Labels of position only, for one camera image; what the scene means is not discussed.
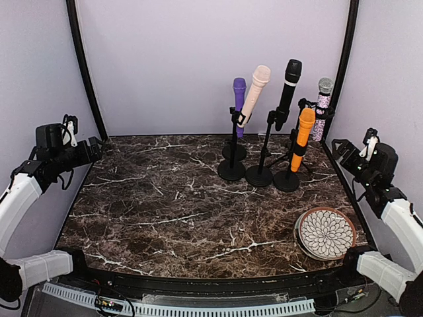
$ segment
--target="white cable tray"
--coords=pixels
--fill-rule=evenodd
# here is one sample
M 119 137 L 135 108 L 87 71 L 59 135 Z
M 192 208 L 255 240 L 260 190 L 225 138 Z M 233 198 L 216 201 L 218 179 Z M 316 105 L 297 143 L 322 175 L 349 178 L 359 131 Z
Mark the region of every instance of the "white cable tray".
M 55 283 L 45 283 L 43 293 L 49 294 L 73 304 L 97 309 L 94 306 L 95 293 L 81 289 L 69 288 Z M 121 316 L 131 316 L 132 310 L 128 302 L 124 300 L 113 300 L 115 303 L 123 305 Z M 154 317 L 280 317 L 294 316 L 314 312 L 314 300 L 299 300 L 295 302 L 285 302 L 282 304 L 251 306 L 251 307 L 225 307 L 225 308 L 198 308 L 198 307 L 175 307 L 159 306 L 132 302 L 136 316 Z M 103 308 L 104 311 L 117 313 L 116 311 Z

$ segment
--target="black microphone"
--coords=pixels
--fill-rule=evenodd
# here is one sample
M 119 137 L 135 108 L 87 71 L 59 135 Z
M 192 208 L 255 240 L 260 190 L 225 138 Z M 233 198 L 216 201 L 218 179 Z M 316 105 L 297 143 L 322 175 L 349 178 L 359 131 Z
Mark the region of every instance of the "black microphone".
M 301 76 L 302 67 L 303 64 L 296 59 L 290 59 L 288 62 L 288 66 L 285 70 L 285 85 L 282 91 L 282 97 L 279 106 L 276 108 L 276 131 L 280 131 L 283 124 L 288 119 L 293 92 Z

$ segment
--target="round stand base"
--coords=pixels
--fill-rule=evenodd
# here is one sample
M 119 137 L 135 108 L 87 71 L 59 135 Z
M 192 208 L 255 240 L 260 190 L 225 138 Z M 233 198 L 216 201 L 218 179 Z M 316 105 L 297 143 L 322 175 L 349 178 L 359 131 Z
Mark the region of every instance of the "round stand base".
M 225 159 L 229 160 L 231 158 L 231 146 L 226 145 L 222 150 L 222 155 Z M 235 160 L 243 160 L 247 157 L 247 150 L 243 145 L 237 144 L 237 150 L 235 152 Z
M 262 174 L 258 173 L 258 165 L 250 167 L 245 172 L 245 179 L 254 187 L 266 187 L 272 183 L 273 174 L 265 166 L 263 166 Z
M 222 177 L 224 180 L 229 180 L 231 182 L 234 182 L 235 180 L 240 180 L 245 175 L 245 167 L 244 164 L 235 161 L 233 168 L 229 167 L 230 162 L 229 160 L 222 161 L 219 166 L 217 167 L 217 173 L 220 177 Z
M 273 185 L 283 192 L 294 192 L 299 187 L 299 178 L 295 173 L 291 173 L 288 179 L 285 178 L 286 170 L 277 172 L 273 177 Z

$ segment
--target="microphone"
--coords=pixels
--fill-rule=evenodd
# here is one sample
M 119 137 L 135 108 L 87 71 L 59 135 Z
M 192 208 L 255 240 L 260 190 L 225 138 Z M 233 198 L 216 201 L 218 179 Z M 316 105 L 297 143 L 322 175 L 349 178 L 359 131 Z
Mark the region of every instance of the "microphone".
M 235 78 L 233 80 L 233 92 L 235 93 L 235 110 L 241 111 L 244 106 L 245 91 L 247 84 L 243 78 Z M 244 128 L 237 126 L 237 137 L 243 137 Z
M 316 113 L 314 110 L 310 108 L 304 109 L 299 117 L 299 131 L 296 141 L 297 144 L 295 144 L 291 161 L 292 172 L 297 172 L 301 165 L 301 161 L 305 154 L 305 146 L 307 145 L 311 128 L 315 122 Z
M 245 127 L 250 120 L 252 110 L 256 106 L 256 102 L 262 89 L 270 81 L 270 68 L 260 65 L 252 74 L 252 84 L 244 102 L 244 107 L 238 117 L 238 126 Z
M 276 108 L 276 131 L 280 131 L 283 124 L 286 122 L 289 115 L 289 107 L 295 91 L 295 86 L 301 76 L 301 69 L 303 64 L 296 60 L 290 59 L 285 70 L 285 85 L 282 91 L 279 106 Z
M 328 77 L 323 77 L 319 81 L 319 96 L 317 97 L 317 120 L 315 124 L 315 130 L 313 134 L 313 140 L 321 141 L 323 136 L 323 130 L 325 128 L 325 119 L 319 119 L 319 115 L 323 115 L 325 113 L 325 109 L 329 107 L 330 102 L 330 93 L 333 89 L 333 80 Z

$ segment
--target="glittery pink microphone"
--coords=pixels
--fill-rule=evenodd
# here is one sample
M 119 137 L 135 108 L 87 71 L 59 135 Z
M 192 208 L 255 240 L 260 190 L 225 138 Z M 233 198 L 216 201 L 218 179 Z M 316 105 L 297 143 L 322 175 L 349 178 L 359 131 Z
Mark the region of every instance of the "glittery pink microphone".
M 319 114 L 324 114 L 325 109 L 329 107 L 330 93 L 333 89 L 333 80 L 328 77 L 323 77 L 319 81 L 319 97 L 317 98 L 316 117 Z M 315 123 L 315 130 L 313 134 L 313 140 L 321 141 L 323 136 L 323 129 L 325 128 L 325 119 L 317 119 Z

